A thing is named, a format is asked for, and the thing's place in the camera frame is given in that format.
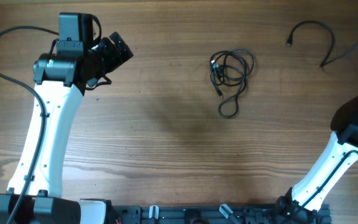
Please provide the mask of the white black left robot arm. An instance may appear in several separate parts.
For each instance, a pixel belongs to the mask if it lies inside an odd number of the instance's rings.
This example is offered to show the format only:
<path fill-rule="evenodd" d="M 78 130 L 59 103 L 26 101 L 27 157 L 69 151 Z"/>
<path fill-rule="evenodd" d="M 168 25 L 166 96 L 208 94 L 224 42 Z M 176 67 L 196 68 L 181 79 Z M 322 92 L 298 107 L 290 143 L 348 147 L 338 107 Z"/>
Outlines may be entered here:
<path fill-rule="evenodd" d="M 34 108 L 24 149 L 5 193 L 0 223 L 119 223 L 109 200 L 62 198 L 71 125 L 86 91 L 111 83 L 133 54 L 121 36 L 101 35 L 92 14 L 63 12 L 48 53 L 34 63 Z"/>

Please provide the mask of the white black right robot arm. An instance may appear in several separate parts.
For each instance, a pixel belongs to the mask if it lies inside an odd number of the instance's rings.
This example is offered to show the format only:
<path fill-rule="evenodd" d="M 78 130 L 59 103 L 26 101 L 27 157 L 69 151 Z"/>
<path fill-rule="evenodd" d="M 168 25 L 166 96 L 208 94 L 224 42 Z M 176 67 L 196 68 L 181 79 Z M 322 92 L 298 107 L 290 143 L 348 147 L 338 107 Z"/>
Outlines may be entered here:
<path fill-rule="evenodd" d="M 331 136 L 306 176 L 279 197 L 275 223 L 321 223 L 324 199 L 342 175 L 358 161 L 358 95 L 342 105 L 331 121 Z"/>

